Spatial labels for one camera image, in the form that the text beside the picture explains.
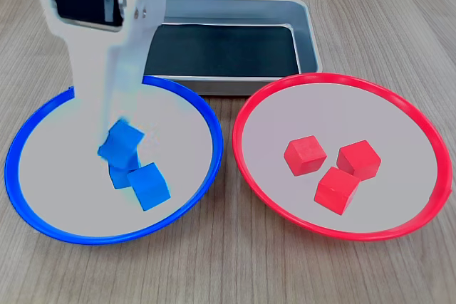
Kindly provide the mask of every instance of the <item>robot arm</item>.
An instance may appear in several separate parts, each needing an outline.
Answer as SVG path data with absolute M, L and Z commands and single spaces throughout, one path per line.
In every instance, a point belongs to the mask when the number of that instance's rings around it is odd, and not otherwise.
M 120 116 L 131 120 L 165 0 L 40 0 L 68 47 L 85 132 L 100 146 Z

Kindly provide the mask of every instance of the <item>red rim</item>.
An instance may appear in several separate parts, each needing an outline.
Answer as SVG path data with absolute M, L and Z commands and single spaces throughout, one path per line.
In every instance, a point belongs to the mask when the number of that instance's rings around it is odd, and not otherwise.
M 258 184 L 254 181 L 253 177 L 250 175 L 249 170 L 247 169 L 242 152 L 242 133 L 244 131 L 244 126 L 247 122 L 247 119 L 255 107 L 270 95 L 285 88 L 309 83 L 337 83 L 340 85 L 349 85 L 352 87 L 367 90 L 368 92 L 376 94 L 394 104 L 406 115 L 408 115 L 413 121 L 415 121 L 416 124 L 421 128 L 426 137 L 429 139 L 432 148 L 434 149 L 435 158 L 437 160 L 437 181 L 435 183 L 434 190 L 432 191 L 432 194 L 429 198 L 429 202 L 417 216 L 398 227 L 385 231 L 377 231 L 373 233 L 351 233 L 346 231 L 336 231 L 333 229 L 324 228 L 322 226 L 317 226 L 294 216 L 293 214 L 282 209 L 259 188 Z M 347 75 L 331 73 L 309 73 L 302 75 L 293 75 L 270 83 L 262 89 L 258 90 L 244 104 L 237 116 L 236 122 L 234 123 L 233 150 L 234 158 L 237 162 L 242 176 L 245 178 L 246 182 L 256 193 L 256 195 L 264 203 L 266 203 L 267 206 L 299 226 L 333 238 L 352 241 L 381 241 L 404 236 L 422 228 L 424 225 L 434 219 L 434 217 L 443 208 L 446 201 L 448 200 L 448 197 L 451 194 L 452 164 L 450 154 L 445 146 L 445 143 L 443 142 L 442 137 L 434 128 L 434 125 L 417 108 L 415 108 L 412 104 L 410 104 L 407 100 L 400 97 L 399 95 L 391 92 L 384 87 L 376 85 L 375 83 Z

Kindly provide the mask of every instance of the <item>wood grain surface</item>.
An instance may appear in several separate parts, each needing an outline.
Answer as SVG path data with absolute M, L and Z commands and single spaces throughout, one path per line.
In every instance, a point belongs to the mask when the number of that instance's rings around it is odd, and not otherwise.
M 456 159 L 456 0 L 303 0 L 323 71 L 379 83 L 435 124 Z M 0 0 L 0 158 L 25 120 L 71 85 L 38 0 Z M 300 229 L 252 193 L 231 138 L 245 99 L 207 99 L 225 137 L 217 179 L 187 215 L 114 246 L 33 230 L 0 187 L 0 303 L 456 303 L 456 200 L 423 229 L 353 243 Z

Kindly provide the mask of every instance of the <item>blue rim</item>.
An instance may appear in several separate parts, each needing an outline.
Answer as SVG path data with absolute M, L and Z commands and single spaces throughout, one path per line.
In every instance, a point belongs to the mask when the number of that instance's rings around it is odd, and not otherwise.
M 163 78 L 156 78 L 153 76 L 145 76 L 142 80 L 142 83 L 145 85 L 153 85 L 155 87 L 163 88 L 181 96 L 198 109 L 203 118 L 206 120 L 207 125 L 209 126 L 209 131 L 211 132 L 212 136 L 212 161 L 209 166 L 209 171 L 206 175 L 206 178 L 204 179 L 201 187 L 198 189 L 196 194 L 193 195 L 193 197 L 184 206 L 182 206 L 173 214 L 169 215 L 166 219 L 139 231 L 134 231 L 132 233 L 118 236 L 97 238 L 69 234 L 65 231 L 52 227 L 40 219 L 27 204 L 27 201 L 24 199 L 24 196 L 22 194 L 21 185 L 19 184 L 19 161 L 21 160 L 22 149 L 24 148 L 27 139 L 35 127 L 38 126 L 42 119 L 44 119 L 58 106 L 74 98 L 74 89 L 69 88 L 67 91 L 61 93 L 60 95 L 57 95 L 54 99 L 48 101 L 26 121 L 26 123 L 22 126 L 14 138 L 14 141 L 12 142 L 8 151 L 8 155 L 6 157 L 6 192 L 8 193 L 13 207 L 25 222 L 27 222 L 37 231 L 40 231 L 41 233 L 53 239 L 64 242 L 77 243 L 82 245 L 106 245 L 112 243 L 122 243 L 141 238 L 162 228 L 165 228 L 172 222 L 178 220 L 182 215 L 187 213 L 187 211 L 189 211 L 204 196 L 204 194 L 206 194 L 207 190 L 215 180 L 215 177 L 217 176 L 217 173 L 220 169 L 220 164 L 222 163 L 224 143 L 222 128 L 220 127 L 217 116 L 203 98 L 201 98 L 192 90 L 184 87 L 183 85 L 180 85 L 179 83 L 165 80 Z

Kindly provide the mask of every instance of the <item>red cube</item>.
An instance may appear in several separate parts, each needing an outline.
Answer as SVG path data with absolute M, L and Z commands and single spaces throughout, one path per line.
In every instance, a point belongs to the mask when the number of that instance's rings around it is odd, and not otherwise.
M 314 201 L 342 215 L 356 193 L 361 180 L 331 167 L 318 183 Z
M 375 177 L 381 162 L 366 140 L 342 147 L 337 157 L 337 167 L 361 181 Z
M 308 174 L 320 169 L 326 159 L 326 153 L 312 135 L 292 140 L 284 153 L 286 163 L 295 176 Z

